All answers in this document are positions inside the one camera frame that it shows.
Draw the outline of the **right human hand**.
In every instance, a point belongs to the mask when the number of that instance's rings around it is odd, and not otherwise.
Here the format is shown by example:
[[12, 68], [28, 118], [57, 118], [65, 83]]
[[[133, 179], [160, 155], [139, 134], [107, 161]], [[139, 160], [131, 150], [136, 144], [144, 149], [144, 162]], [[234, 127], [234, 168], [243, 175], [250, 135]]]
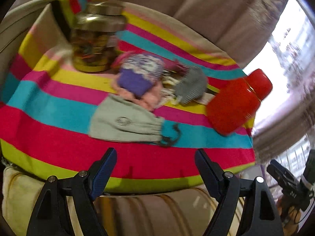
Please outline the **right human hand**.
[[298, 230], [298, 223], [301, 218], [301, 211], [297, 210], [294, 206], [289, 208], [288, 215], [284, 219], [283, 222], [283, 230], [287, 234], [293, 234], [295, 231]]

